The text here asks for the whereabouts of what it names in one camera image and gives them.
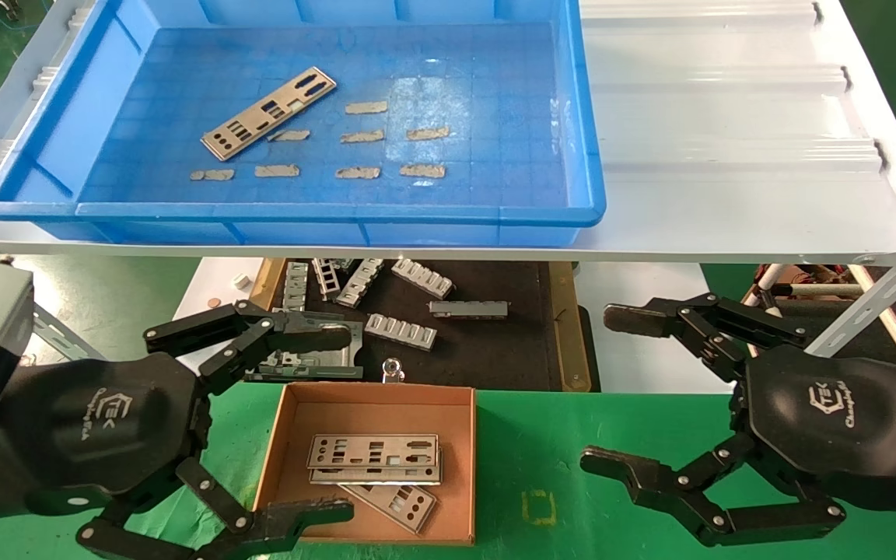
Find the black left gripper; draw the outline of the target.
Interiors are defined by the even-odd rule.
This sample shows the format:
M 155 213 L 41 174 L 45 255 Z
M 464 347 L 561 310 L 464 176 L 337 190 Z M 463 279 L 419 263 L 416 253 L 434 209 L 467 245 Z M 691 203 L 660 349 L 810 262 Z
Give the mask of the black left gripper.
M 220 396 L 275 352 L 341 350 L 351 339 L 342 325 L 239 300 L 150 327 L 143 340 L 152 355 L 143 359 L 18 369 L 0 398 L 0 518 L 106 506 L 77 535 L 104 559 L 249 559 L 291 551 L 310 526 L 352 520 L 346 499 L 246 510 L 195 458 L 207 444 L 208 394 Z M 214 346 L 199 379 L 175 359 Z M 180 485 L 223 521 L 211 541 L 193 549 L 125 528 Z

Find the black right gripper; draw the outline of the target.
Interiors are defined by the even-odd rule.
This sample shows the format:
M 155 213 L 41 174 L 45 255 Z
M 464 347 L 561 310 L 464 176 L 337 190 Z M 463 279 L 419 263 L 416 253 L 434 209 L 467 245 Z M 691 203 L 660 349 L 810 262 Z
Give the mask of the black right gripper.
M 733 428 L 749 436 L 729 437 L 678 471 L 584 447 L 583 471 L 621 482 L 634 506 L 672 516 L 706 547 L 822 538 L 846 518 L 833 499 L 896 513 L 895 364 L 803 353 L 803 327 L 714 293 L 611 303 L 604 326 L 675 339 L 720 380 L 743 382 Z M 749 361 L 747 345 L 771 350 Z M 745 464 L 796 501 L 723 508 L 708 499 L 707 489 Z

